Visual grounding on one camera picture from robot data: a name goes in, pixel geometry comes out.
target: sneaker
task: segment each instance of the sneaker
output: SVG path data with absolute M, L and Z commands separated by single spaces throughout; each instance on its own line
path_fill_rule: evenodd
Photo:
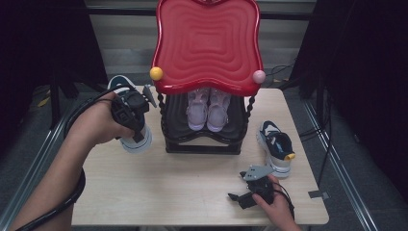
M 186 114 L 189 127 L 193 131 L 199 131 L 204 127 L 205 121 L 207 120 L 207 101 L 209 94 L 209 88 L 193 90 L 187 94 L 189 106 L 187 107 Z
M 132 83 L 132 81 L 130 81 L 126 76 L 116 75 L 116 76 L 114 76 L 114 78 L 112 78 L 109 81 L 108 89 L 111 89 L 113 87 L 120 86 L 120 85 L 131 85 L 133 88 L 136 87 Z M 117 95 L 124 95 L 126 93 L 126 91 L 128 91 L 128 90 L 129 90 L 128 88 L 122 88 L 122 89 L 115 90 L 115 93 Z
M 257 141 L 267 152 L 267 166 L 273 167 L 276 177 L 288 177 L 291 173 L 291 160 L 295 154 L 292 142 L 271 121 L 264 121 L 257 133 Z
M 228 106 L 230 104 L 231 94 L 222 90 L 211 89 L 210 102 L 208 110 L 207 127 L 212 132 L 219 132 L 228 123 Z

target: pink sneaker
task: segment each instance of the pink sneaker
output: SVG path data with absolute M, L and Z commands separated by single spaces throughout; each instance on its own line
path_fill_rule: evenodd
M 211 105 L 208 110 L 207 127 L 212 132 L 219 132 L 228 122 L 228 106 L 231 94 L 222 90 L 211 89 Z
M 187 107 L 187 118 L 189 127 L 193 131 L 199 131 L 204 127 L 207 120 L 208 112 L 208 96 L 210 93 L 209 88 L 202 88 L 190 91 L 187 96 L 189 99 L 189 107 Z

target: light wooden table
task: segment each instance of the light wooden table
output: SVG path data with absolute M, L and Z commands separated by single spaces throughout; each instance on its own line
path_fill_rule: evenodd
M 239 172 L 264 165 L 266 152 L 256 142 L 261 121 L 271 120 L 292 142 L 292 174 L 281 184 L 295 207 L 298 224 L 324 224 L 327 211 L 281 90 L 260 89 L 240 155 L 169 154 L 160 127 L 160 109 L 151 107 L 146 123 L 152 146 L 127 153 L 119 141 L 94 147 L 84 169 L 87 185 L 75 205 L 74 225 L 270 225 L 259 206 L 241 209 L 228 193 L 248 192 Z M 208 139 L 197 141 L 211 142 Z

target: pink ball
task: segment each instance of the pink ball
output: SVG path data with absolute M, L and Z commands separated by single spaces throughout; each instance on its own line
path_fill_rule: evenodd
M 263 70 L 257 70 L 254 72 L 252 75 L 252 79 L 254 80 L 255 83 L 257 84 L 262 84 L 265 81 L 265 78 L 267 78 L 267 75 Z

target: gray wall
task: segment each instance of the gray wall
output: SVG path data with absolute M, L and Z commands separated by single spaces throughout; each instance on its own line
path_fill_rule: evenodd
M 88 6 L 155 8 L 157 0 L 86 0 Z M 262 12 L 311 13 L 314 0 L 258 1 Z M 91 15 L 108 74 L 149 70 L 157 41 L 153 16 Z M 308 22 L 261 20 L 259 45 L 265 68 L 291 64 L 297 56 Z

